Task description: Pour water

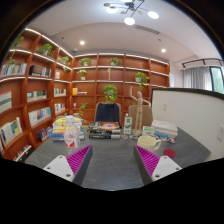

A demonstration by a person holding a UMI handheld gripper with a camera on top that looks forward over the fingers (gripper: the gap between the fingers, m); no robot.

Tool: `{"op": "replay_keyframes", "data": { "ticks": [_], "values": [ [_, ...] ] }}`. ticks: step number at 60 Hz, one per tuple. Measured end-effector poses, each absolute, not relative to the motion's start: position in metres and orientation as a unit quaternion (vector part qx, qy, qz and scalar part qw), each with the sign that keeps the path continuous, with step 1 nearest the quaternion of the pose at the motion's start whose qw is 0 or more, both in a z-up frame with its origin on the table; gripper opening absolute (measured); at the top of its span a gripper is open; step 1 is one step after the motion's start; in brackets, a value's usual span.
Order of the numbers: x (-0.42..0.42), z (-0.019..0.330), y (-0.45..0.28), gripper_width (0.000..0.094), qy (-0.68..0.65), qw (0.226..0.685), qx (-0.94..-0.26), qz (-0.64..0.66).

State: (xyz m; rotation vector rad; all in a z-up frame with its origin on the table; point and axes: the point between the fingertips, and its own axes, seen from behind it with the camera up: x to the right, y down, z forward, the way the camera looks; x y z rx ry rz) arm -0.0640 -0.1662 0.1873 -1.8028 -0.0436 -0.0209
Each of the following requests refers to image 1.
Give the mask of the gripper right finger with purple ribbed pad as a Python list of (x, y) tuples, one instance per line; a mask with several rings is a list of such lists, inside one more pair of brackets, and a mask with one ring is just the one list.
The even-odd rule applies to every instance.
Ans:
[(159, 157), (140, 146), (134, 146), (133, 154), (143, 182), (154, 182), (181, 170), (168, 156)]

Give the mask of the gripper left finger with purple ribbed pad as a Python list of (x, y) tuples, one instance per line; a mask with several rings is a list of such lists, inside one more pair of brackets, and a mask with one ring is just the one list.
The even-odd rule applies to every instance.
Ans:
[(77, 185), (81, 185), (92, 155), (93, 147), (88, 145), (68, 156), (57, 156), (44, 167), (44, 170)]

